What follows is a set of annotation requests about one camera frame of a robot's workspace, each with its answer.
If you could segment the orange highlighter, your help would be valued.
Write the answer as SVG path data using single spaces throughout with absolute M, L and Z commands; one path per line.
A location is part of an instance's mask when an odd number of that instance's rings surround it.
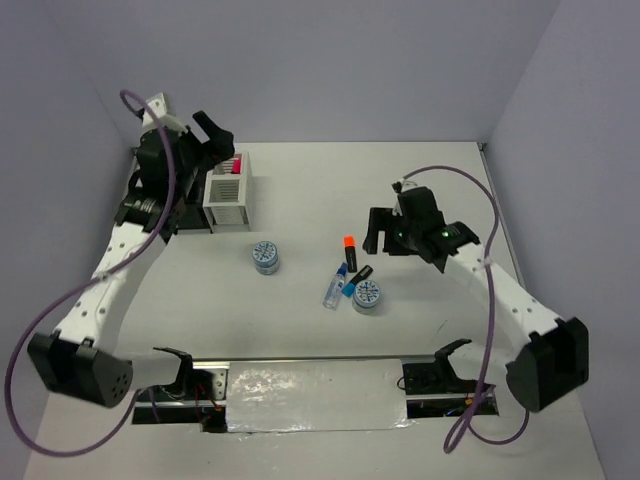
M 353 236 L 345 236 L 343 238 L 345 259 L 347 264 L 347 271 L 349 273 L 356 273 L 358 271 L 356 246 Z

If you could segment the blue white jar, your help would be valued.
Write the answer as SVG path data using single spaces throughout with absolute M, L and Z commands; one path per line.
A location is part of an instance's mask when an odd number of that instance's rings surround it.
M 277 246 L 271 241 L 260 241 L 252 248 L 252 259 L 256 270 L 262 275 L 272 275 L 280 266 Z
M 380 303 L 381 288 L 373 280 L 362 280 L 355 285 L 352 306 L 360 314 L 371 314 Z

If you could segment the blue highlighter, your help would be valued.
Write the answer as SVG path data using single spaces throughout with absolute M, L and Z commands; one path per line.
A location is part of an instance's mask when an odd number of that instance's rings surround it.
M 353 277 L 352 279 L 343 287 L 342 294 L 350 298 L 357 286 L 358 283 L 368 279 L 373 273 L 373 268 L 370 265 L 363 266 Z

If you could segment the clear blue spray bottle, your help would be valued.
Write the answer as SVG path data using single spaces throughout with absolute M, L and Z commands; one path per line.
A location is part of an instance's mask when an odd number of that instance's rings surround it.
M 338 302 L 340 300 L 341 291 L 346 283 L 346 274 L 347 274 L 347 264 L 342 263 L 341 266 L 336 271 L 336 274 L 332 278 L 326 294 L 324 296 L 322 305 L 330 310 L 335 310 L 337 308 Z

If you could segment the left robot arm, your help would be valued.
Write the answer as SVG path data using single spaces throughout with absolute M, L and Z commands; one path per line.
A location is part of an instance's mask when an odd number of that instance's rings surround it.
M 193 212 L 206 173 L 235 153 L 234 136 L 198 111 L 206 134 L 162 114 L 161 129 L 147 125 L 135 150 L 135 168 L 114 219 L 106 251 L 91 286 L 76 295 L 68 314 L 49 334 L 34 334 L 28 355 L 45 387 L 106 408 L 139 388 L 141 366 L 113 352 L 126 313 L 151 265 Z

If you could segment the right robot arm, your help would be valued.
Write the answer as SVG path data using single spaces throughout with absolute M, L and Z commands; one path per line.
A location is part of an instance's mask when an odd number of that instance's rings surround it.
M 506 383 L 515 400 L 538 413 L 589 378 L 589 331 L 538 302 L 487 252 L 465 223 L 449 223 L 426 187 L 400 190 L 392 208 L 369 211 L 363 249 L 370 255 L 417 255 L 494 310 L 515 353 Z

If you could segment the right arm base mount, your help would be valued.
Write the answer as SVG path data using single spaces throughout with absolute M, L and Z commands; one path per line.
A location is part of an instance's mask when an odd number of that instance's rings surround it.
M 450 356 L 470 344 L 470 339 L 458 339 L 441 347 L 431 360 L 402 361 L 402 376 L 396 382 L 406 396 L 407 417 L 459 417 L 472 403 L 477 381 L 457 375 Z

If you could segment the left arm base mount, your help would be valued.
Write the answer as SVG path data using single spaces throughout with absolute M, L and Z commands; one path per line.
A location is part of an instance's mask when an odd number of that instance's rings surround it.
M 226 433 L 230 364 L 197 362 L 191 354 L 169 347 L 155 350 L 179 359 L 176 379 L 148 387 L 138 396 L 132 424 L 193 425 L 206 433 Z

